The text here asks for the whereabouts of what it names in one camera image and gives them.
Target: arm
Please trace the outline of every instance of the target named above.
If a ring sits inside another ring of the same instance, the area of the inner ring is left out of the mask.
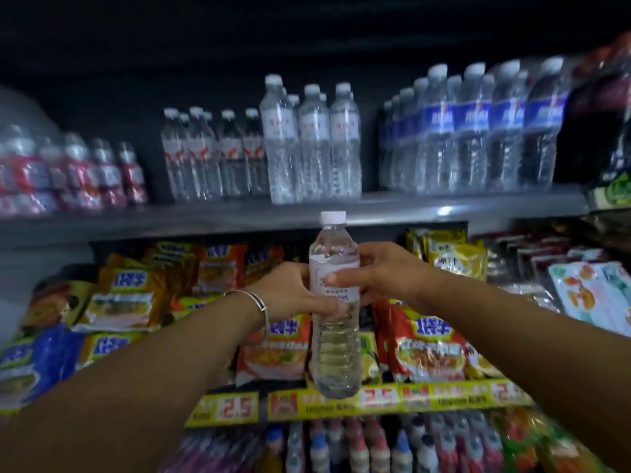
[[[308,272],[287,262],[248,290],[272,322],[343,313],[337,298],[307,291]],[[17,415],[0,436],[0,471],[156,472],[239,342],[262,325],[252,299],[233,293],[113,352]]]
[[[432,269],[392,243],[360,246],[365,267],[333,285],[359,285],[433,312],[462,333],[610,467],[627,467],[631,339],[540,308],[524,297]]]

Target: store shelf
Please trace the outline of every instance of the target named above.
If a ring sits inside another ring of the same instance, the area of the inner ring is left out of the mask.
[[[55,215],[0,222],[4,248],[130,238],[156,238],[317,228],[319,213],[345,210],[349,226],[528,219],[583,215],[588,203],[578,187],[546,192],[414,197],[403,193],[364,194],[358,202],[273,206],[268,199],[190,205],[146,206],[99,215]]]
[[[450,383],[387,383],[362,388],[345,400],[329,400],[314,389],[205,395],[186,427],[310,420],[372,413],[487,409],[532,405],[532,399],[506,379]]]

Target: right arm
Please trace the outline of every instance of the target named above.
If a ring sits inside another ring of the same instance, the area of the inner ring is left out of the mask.
[[[426,263],[393,243],[360,245],[359,269],[331,274],[449,322],[601,460],[627,469],[631,339]]]

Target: bracelet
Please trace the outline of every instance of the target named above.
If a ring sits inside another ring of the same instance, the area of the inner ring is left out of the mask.
[[[265,319],[265,326],[263,327],[263,339],[267,339],[268,338],[268,332],[269,332],[269,316],[268,316],[268,308],[265,305],[265,303],[263,302],[263,300],[261,300],[261,298],[257,294],[255,294],[253,292],[248,292],[247,290],[243,290],[243,289],[234,289],[234,290],[228,291],[228,292],[226,292],[224,294],[224,296],[226,296],[228,294],[232,294],[233,292],[244,293],[250,299],[254,300],[254,303],[256,304],[256,306],[259,309],[259,311],[263,314],[263,317]]]

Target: metal shelf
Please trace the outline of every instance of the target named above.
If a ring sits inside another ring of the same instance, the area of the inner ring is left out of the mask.
[[[364,194],[354,203],[273,206],[268,199],[146,206],[99,215],[55,215],[0,222],[2,248],[47,246],[130,238],[317,228],[320,211],[345,210],[349,226],[573,217],[589,212],[576,186],[550,191],[414,197],[396,192]]]

